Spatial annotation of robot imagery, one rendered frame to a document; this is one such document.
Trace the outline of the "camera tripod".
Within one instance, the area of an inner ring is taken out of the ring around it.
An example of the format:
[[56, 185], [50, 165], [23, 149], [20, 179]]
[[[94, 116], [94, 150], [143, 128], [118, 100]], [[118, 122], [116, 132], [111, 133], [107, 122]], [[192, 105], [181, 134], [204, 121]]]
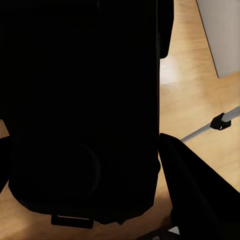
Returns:
[[221, 113], [220, 115], [214, 117], [210, 123], [203, 126], [202, 128], [194, 131], [187, 137], [184, 137], [181, 139], [181, 141], [187, 142], [190, 139], [210, 130], [210, 129], [217, 129], [217, 130], [223, 130], [231, 126], [231, 120], [240, 116], [240, 105], [232, 109], [231, 111], [227, 113]]

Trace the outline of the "digital camera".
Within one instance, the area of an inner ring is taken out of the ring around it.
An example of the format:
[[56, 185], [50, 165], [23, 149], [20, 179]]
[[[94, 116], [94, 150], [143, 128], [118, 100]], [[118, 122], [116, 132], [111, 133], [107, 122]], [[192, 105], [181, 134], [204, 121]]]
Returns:
[[158, 174], [174, 0], [0, 0], [8, 188], [51, 224], [143, 215]]

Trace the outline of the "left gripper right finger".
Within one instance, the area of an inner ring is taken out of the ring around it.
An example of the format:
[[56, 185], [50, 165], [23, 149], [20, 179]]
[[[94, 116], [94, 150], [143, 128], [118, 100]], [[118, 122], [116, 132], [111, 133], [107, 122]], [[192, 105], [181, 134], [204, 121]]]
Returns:
[[158, 150], [181, 240], [240, 240], [240, 192], [180, 139]]

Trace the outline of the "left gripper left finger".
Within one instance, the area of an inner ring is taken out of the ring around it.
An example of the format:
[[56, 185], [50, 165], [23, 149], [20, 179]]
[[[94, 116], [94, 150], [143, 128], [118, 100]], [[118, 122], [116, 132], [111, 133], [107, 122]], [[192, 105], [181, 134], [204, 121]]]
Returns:
[[9, 181], [9, 161], [12, 148], [11, 136], [0, 138], [0, 193]]

